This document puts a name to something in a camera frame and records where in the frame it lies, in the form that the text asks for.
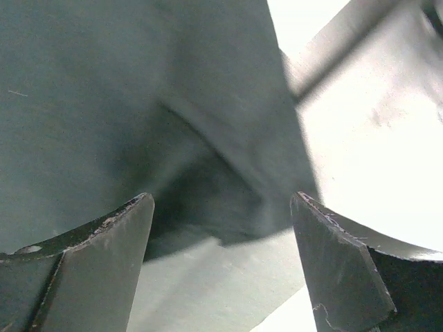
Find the scratch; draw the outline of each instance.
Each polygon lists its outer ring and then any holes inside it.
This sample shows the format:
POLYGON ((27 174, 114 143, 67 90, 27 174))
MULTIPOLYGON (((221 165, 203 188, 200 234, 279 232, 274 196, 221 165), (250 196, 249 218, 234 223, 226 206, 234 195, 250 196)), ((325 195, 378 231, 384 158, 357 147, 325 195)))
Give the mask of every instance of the scratch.
POLYGON ((14 93, 15 95, 20 95, 20 96, 22 96, 22 97, 28 97, 28 95, 24 95, 23 93, 20 93, 20 92, 11 91, 11 90, 8 90, 8 92, 9 92, 9 93, 14 93))
POLYGON ((329 321, 329 313, 327 312, 327 309, 323 303, 317 304, 315 307, 312 308, 312 311, 317 311, 320 308, 325 309, 325 313, 326 313, 325 321, 331 329, 333 329, 334 331, 338 331, 338 332, 347 332, 346 330, 342 330, 339 327, 335 327, 331 324, 331 322, 329 321))

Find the gray fabric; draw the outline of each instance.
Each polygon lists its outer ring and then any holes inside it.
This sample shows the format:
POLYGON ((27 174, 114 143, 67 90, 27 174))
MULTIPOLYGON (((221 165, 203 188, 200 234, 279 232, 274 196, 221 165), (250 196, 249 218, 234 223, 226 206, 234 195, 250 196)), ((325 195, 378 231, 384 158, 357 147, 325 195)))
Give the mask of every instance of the gray fabric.
POLYGON ((265 237, 316 196, 264 0, 2 0, 0 43, 0 251, 142 191, 152 241, 265 237))

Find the white surface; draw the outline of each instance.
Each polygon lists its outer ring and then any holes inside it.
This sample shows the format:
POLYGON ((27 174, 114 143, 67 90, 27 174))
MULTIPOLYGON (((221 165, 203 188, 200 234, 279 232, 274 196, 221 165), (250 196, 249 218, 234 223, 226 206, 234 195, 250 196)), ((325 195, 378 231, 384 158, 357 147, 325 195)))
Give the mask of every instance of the white surface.
POLYGON ((297 54, 350 0, 268 0, 280 49, 297 54))
POLYGON ((251 332, 316 332, 307 287, 300 289, 251 332))
POLYGON ((443 250, 443 58, 420 26, 397 12, 299 112, 327 207, 443 250))

